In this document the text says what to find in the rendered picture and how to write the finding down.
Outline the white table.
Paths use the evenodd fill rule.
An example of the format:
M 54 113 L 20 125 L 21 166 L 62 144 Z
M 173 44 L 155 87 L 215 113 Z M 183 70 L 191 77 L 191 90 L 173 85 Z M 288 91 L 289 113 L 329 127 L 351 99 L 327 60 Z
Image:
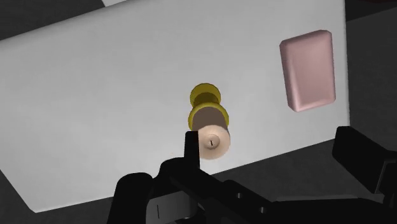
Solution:
M 279 43 L 333 38 L 336 100 L 288 107 Z M 0 170 L 38 213 L 112 196 L 183 154 L 212 83 L 231 146 L 215 174 L 331 139 L 349 122 L 344 0 L 137 0 L 0 41 Z

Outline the pink rounded rectangular block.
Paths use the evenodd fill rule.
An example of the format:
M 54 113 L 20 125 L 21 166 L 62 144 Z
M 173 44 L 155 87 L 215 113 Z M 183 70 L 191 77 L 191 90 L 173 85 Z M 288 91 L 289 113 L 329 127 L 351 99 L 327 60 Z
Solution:
M 332 34 L 317 30 L 280 42 L 288 106 L 295 112 L 336 100 Z

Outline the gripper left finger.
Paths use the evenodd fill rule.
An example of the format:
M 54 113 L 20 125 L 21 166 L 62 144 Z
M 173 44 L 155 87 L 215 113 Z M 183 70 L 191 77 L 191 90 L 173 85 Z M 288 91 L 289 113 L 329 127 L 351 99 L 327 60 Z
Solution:
M 106 224 L 148 224 L 147 206 L 162 187 L 184 192 L 204 208 L 206 224 L 275 224 L 272 203 L 235 181 L 221 182 L 200 169 L 199 133 L 185 134 L 183 157 L 162 162 L 157 177 L 145 172 L 116 184 Z

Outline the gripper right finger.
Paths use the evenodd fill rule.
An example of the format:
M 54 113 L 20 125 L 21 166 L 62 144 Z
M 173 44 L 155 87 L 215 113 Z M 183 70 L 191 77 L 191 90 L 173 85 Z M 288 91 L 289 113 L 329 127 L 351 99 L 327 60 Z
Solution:
M 333 158 L 383 204 L 397 209 L 397 151 L 387 150 L 350 126 L 339 126 Z

